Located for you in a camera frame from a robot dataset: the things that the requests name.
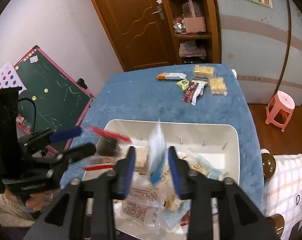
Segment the pink plastic stool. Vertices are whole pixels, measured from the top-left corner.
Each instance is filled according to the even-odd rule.
[[[289,123],[289,120],[291,119],[291,116],[293,114],[295,108],[294,100],[283,91],[278,91],[268,104],[266,108],[266,120],[265,123],[273,123],[277,127],[281,128],[281,131],[283,132],[286,128],[287,124]],[[281,113],[283,118],[285,119],[284,124],[278,123],[274,120],[275,116],[278,113]]]

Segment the wooden door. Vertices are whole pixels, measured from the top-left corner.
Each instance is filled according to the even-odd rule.
[[[95,0],[128,71],[177,62],[164,7],[156,0]]]

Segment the brown wooden chair knob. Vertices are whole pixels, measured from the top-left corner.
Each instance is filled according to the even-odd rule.
[[[264,180],[271,178],[276,169],[274,157],[269,153],[262,153],[262,165]]]
[[[266,220],[270,223],[271,227],[274,228],[278,237],[281,237],[284,231],[284,218],[280,214],[267,217]]]

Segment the pink bag handle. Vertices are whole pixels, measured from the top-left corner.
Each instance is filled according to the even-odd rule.
[[[195,16],[193,2],[192,2],[192,0],[188,0],[188,2],[189,2],[189,5],[190,5],[190,11],[191,11],[192,17],[195,18],[196,16]]]

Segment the blue tablecloth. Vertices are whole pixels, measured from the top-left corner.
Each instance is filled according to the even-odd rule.
[[[230,124],[238,132],[240,146],[240,187],[262,210],[263,170],[256,129],[244,95],[232,71],[225,65],[210,64],[217,76],[224,77],[227,96],[211,95],[209,88],[198,98],[196,106],[182,102],[183,92],[171,80],[156,80],[161,72],[185,73],[193,77],[194,65],[175,65],[150,68],[112,76],[93,101],[82,125],[104,128],[112,119]],[[98,137],[85,130],[75,138],[71,147],[92,142]],[[65,172],[61,184],[82,177],[81,164],[73,164]]]

